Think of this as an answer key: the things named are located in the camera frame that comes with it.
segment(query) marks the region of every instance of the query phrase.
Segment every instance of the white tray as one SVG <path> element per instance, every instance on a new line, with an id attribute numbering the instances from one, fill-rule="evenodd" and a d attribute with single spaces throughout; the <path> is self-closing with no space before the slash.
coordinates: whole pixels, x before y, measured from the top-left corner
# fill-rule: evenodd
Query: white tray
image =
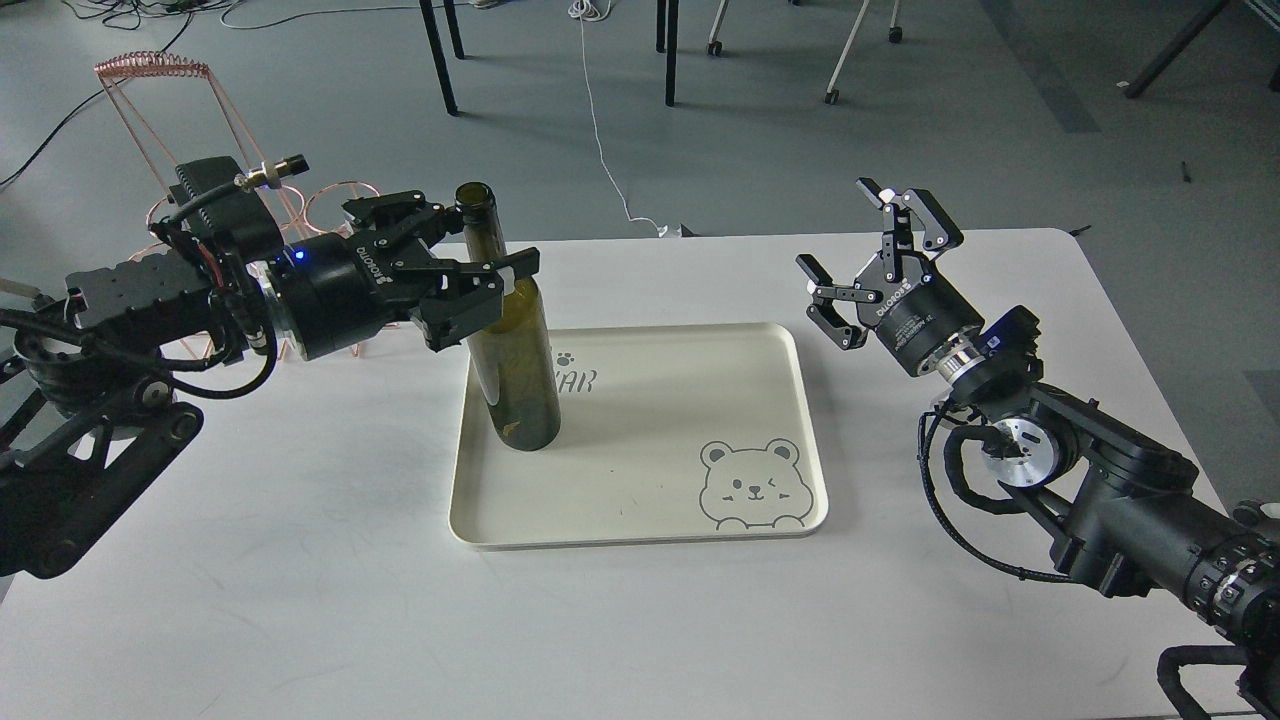
<path id="1" fill-rule="evenodd" d="M 467 375 L 449 525 L 479 548 L 794 537 L 827 516 L 795 342 L 772 323 L 550 332 L 563 424 L 522 452 Z"/>

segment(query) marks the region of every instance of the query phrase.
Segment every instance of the silver flange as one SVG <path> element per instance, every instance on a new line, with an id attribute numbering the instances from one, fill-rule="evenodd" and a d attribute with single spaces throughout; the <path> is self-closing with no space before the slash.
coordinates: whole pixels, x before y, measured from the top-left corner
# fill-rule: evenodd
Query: silver flange
<path id="1" fill-rule="evenodd" d="M 992 427 L 1018 445 L 1019 457 L 983 455 L 987 469 L 996 479 L 1018 488 L 1036 487 L 1048 480 L 1057 469 L 1061 452 L 1053 436 L 1025 418 L 1006 418 Z"/>

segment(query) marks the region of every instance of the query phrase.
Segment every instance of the table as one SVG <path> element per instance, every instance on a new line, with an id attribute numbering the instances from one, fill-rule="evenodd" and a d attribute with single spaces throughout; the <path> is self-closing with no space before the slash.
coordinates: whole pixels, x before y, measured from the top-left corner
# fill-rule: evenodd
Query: table
<path id="1" fill-rule="evenodd" d="M 435 22 L 435 12 L 430 0 L 419 0 L 422 10 L 422 23 L 426 27 L 426 41 L 431 49 L 431 63 L 435 77 L 440 82 L 440 96 L 444 99 L 444 111 L 457 117 L 458 102 L 453 96 L 453 82 L 449 79 L 449 67 L 444 61 L 444 45 L 440 42 L 440 28 Z M 444 18 L 449 28 L 449 41 L 453 56 L 466 59 L 462 50 L 462 35 L 458 32 L 457 10 L 453 0 L 444 0 Z M 676 45 L 680 35 L 680 0 L 658 0 L 658 53 L 666 53 L 664 102 L 676 106 Z"/>
<path id="2" fill-rule="evenodd" d="M 878 243 L 539 245 L 553 327 L 767 320 L 795 336 L 831 501 L 815 534 L 465 547 L 447 515 L 466 354 L 389 329 L 358 359 L 294 359 L 243 400 L 202 402 L 201 437 L 79 566 L 19 577 L 0 603 L 0 716 L 1167 714 L 1158 653 L 1216 634 L 1167 593 L 1106 600 L 972 560 L 915 468 L 915 419 L 942 380 L 908 378 L 878 346 L 840 352 L 805 319 L 795 255 L 847 279 Z M 988 320 L 1019 302 L 1042 318 L 1047 380 L 1190 454 L 1066 233 L 970 232 L 940 268 Z M 948 507 L 977 546 L 1047 566 L 1030 520 Z M 1192 692 L 1245 708 L 1219 670 L 1189 673 Z"/>

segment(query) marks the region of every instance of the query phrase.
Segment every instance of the white cable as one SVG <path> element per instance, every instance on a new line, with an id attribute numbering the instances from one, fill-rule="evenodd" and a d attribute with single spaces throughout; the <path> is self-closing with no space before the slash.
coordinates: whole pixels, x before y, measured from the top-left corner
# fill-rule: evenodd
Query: white cable
<path id="1" fill-rule="evenodd" d="M 613 0 L 609 0 L 603 13 L 595 6 L 595 0 L 573 0 L 568 6 L 568 17 L 585 23 L 598 23 L 609 17 L 611 12 L 613 12 Z"/>
<path id="2" fill-rule="evenodd" d="M 600 151 L 600 167 L 604 168 L 604 174 L 609 176 L 609 182 L 613 183 L 613 190 L 618 193 L 618 197 L 622 199 L 622 211 L 626 213 L 627 222 L 628 223 L 637 223 L 640 220 L 644 220 L 644 222 L 649 223 L 650 225 L 653 225 L 653 229 L 658 232 L 658 237 L 663 237 L 664 234 L 667 234 L 667 225 L 658 227 L 658 223 L 653 222 L 652 218 L 643 218 L 643 217 L 634 218 L 634 217 L 631 217 L 631 209 L 627 206 L 627 196 L 623 195 L 622 193 L 622 188 L 618 187 L 618 181 L 613 179 L 613 173 L 609 172 L 609 165 L 607 165 L 604 163 L 604 143 L 600 142 L 600 122 L 595 117 L 595 96 L 591 94 L 591 77 L 586 73 L 586 23 L 589 23 L 589 22 L 599 22 L 599 20 L 603 20 L 604 18 L 609 17 L 609 10 L 613 9 L 613 0 L 609 0 L 609 6 L 605 8 L 605 10 L 604 10 L 603 14 L 600 14 L 599 10 L 595 8 L 595 5 L 591 4 L 591 0 L 573 0 L 573 5 L 570 6 L 570 9 L 568 9 L 570 17 L 575 17 L 573 12 L 580 5 L 585 5 L 586 8 L 590 9 L 590 10 L 585 10 L 584 9 L 584 10 L 580 10 L 580 12 L 584 12 L 584 13 L 585 12 L 595 12 L 598 14 L 598 17 L 593 17 L 593 18 L 588 18 L 585 15 L 581 15 L 581 17 L 577 17 L 576 19 L 581 20 L 579 23 L 579 31 L 581 31 L 581 36 L 582 36 L 582 79 L 586 81 L 586 101 L 591 106 L 591 129 L 595 132 L 595 147 Z"/>

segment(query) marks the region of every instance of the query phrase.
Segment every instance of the table leg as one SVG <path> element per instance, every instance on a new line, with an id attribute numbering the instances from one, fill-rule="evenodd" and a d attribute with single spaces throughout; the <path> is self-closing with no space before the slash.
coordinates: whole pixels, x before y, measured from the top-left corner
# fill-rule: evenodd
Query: table leg
<path id="1" fill-rule="evenodd" d="M 658 53 L 666 53 L 667 0 L 658 0 Z"/>
<path id="2" fill-rule="evenodd" d="M 1138 78 L 1125 88 L 1124 96 L 1129 99 L 1140 96 L 1143 91 L 1147 90 L 1147 86 L 1155 82 L 1156 78 L 1160 77 L 1160 73 L 1165 72 L 1169 63 L 1172 63 L 1174 58 L 1185 50 L 1187 46 L 1190 45 L 1192 40 L 1196 40 L 1196 36 L 1204 29 L 1204 26 L 1207 26 L 1210 20 L 1216 18 L 1217 14 L 1226 8 L 1229 1 L 1230 0 L 1213 0 L 1208 5 L 1204 5 L 1204 9 L 1192 18 L 1192 22 L 1187 23 L 1174 40 L 1160 51 L 1160 55 L 1157 55 L 1156 59 L 1152 60 L 1144 70 L 1142 70 Z"/>
<path id="3" fill-rule="evenodd" d="M 444 20 L 449 26 L 449 40 L 453 41 L 453 56 L 466 60 L 467 54 L 462 51 L 462 33 L 458 32 L 458 12 L 453 8 L 453 0 L 444 0 Z"/>
<path id="4" fill-rule="evenodd" d="M 680 0 L 667 8 L 667 106 L 676 106 L 676 35 L 680 27 Z"/>
<path id="5" fill-rule="evenodd" d="M 440 28 L 435 24 L 431 0 L 419 0 L 422 8 L 422 22 L 426 23 L 426 40 L 431 44 L 431 60 L 435 61 L 435 76 L 440 79 L 440 95 L 444 96 L 444 111 L 458 114 L 458 104 L 453 100 L 453 83 L 449 82 L 449 68 L 444 67 L 444 47 L 440 45 Z"/>

